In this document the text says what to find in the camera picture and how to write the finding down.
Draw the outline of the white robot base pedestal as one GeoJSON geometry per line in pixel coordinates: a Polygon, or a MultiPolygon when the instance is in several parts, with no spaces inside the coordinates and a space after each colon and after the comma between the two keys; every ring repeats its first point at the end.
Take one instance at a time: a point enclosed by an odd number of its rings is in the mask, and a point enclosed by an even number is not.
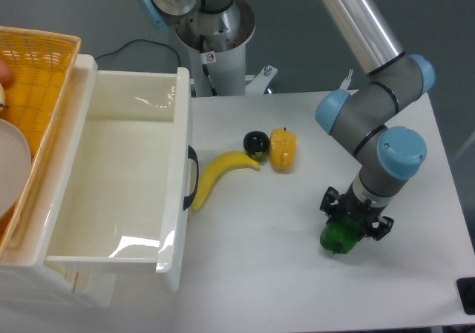
{"type": "Polygon", "coordinates": [[[221,13],[197,11],[175,25],[189,52],[196,97],[260,95],[278,74],[266,65],[246,74],[246,45],[255,32],[255,15],[244,0],[234,0],[221,13]]]}

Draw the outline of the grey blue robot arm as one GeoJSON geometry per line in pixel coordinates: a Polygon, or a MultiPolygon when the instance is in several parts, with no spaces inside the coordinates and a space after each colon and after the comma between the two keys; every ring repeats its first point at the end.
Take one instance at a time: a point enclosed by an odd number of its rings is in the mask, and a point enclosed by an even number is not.
{"type": "MultiPolygon", "coordinates": [[[[229,55],[255,29],[242,0],[139,0],[152,24],[174,27],[180,41],[203,62],[209,52],[229,55]]],[[[359,240],[382,239],[393,227],[383,210],[416,174],[427,154],[423,138],[386,126],[430,90],[434,70],[420,55],[407,55],[372,0],[322,0],[370,83],[356,93],[348,84],[330,92],[315,111],[317,123],[361,165],[348,190],[328,188],[320,209],[327,215],[321,245],[334,252],[359,240]]]]}

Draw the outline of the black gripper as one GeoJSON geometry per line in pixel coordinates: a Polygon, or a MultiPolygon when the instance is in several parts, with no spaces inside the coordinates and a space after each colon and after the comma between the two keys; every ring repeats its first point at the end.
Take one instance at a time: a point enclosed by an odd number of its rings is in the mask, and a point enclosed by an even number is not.
{"type": "Polygon", "coordinates": [[[362,222],[362,235],[379,241],[389,234],[393,228],[394,219],[379,216],[385,206],[372,206],[372,201],[366,199],[360,201],[352,192],[346,192],[341,198],[339,192],[329,186],[322,198],[320,211],[327,217],[326,225],[339,217],[349,217],[352,220],[362,222]]]}

